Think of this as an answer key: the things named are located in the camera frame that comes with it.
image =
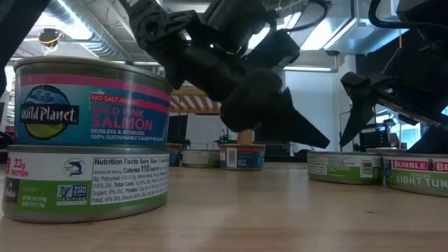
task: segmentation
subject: green label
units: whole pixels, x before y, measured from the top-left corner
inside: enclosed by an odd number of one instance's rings
[[[328,176],[349,181],[376,180],[382,177],[381,167],[372,168],[371,178],[362,178],[360,167],[328,167]]]
[[[392,169],[391,176],[386,177],[386,182],[392,185],[414,188],[446,190],[448,188],[448,174]]]
[[[11,184],[14,178],[6,178],[5,189]],[[79,211],[100,211],[127,207],[136,204],[145,204],[165,200],[167,193],[138,199],[135,201],[110,203],[102,205],[91,205],[91,181],[18,181],[19,190],[16,202],[6,202],[5,207],[19,210],[37,212],[79,212]]]

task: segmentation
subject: stacked cans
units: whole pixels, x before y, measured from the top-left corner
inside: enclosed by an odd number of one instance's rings
[[[165,203],[172,92],[165,79],[77,57],[28,58],[15,72],[6,217],[97,221]]]

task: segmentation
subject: tuna can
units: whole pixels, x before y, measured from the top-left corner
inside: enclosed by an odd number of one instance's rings
[[[167,199],[169,152],[156,148],[9,146],[3,212],[33,223],[130,216]]]
[[[411,193],[448,197],[448,155],[384,155],[386,185]]]
[[[182,165],[192,168],[219,168],[219,150],[183,150]]]
[[[382,156],[369,153],[308,152],[308,177],[322,182],[381,184]]]
[[[181,165],[182,156],[182,144],[180,143],[168,143],[169,149],[169,166],[178,167]]]
[[[221,144],[220,167],[231,171],[260,171],[263,169],[265,146],[260,144]]]

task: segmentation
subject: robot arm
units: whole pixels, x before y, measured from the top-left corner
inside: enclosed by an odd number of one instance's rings
[[[324,6],[325,17],[326,4],[314,1]],[[258,0],[213,1],[202,19],[193,10],[167,13],[154,0],[140,0],[133,6],[120,2],[137,43],[165,67],[173,87],[179,89],[187,80],[220,102],[221,119],[232,131],[257,127],[278,141],[320,148],[329,144],[294,109],[289,90],[281,92],[277,72],[299,57],[300,48],[289,31],[277,30],[276,13]],[[266,23],[269,34],[245,55],[249,39]],[[191,41],[181,37],[183,30]]]
[[[448,106],[448,20],[443,13],[448,1],[426,0],[420,4],[401,1],[398,15],[402,22],[385,22],[376,17],[381,0],[372,0],[371,23],[393,29],[418,29],[428,42],[420,51],[398,48],[382,75],[366,78],[347,73],[341,82],[353,102],[353,108],[340,145],[345,146],[375,114],[372,107],[381,104],[399,113],[399,119],[416,125],[430,125],[411,153],[447,153],[448,117],[441,111]]]

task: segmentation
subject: bumble bee light tuna can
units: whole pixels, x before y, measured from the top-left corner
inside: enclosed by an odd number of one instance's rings
[[[390,188],[448,197],[448,155],[385,154],[384,166]]]
[[[35,223],[76,223],[149,211],[166,202],[169,151],[9,146],[3,212]]]
[[[311,180],[348,183],[382,184],[382,156],[369,153],[308,153],[308,177]]]

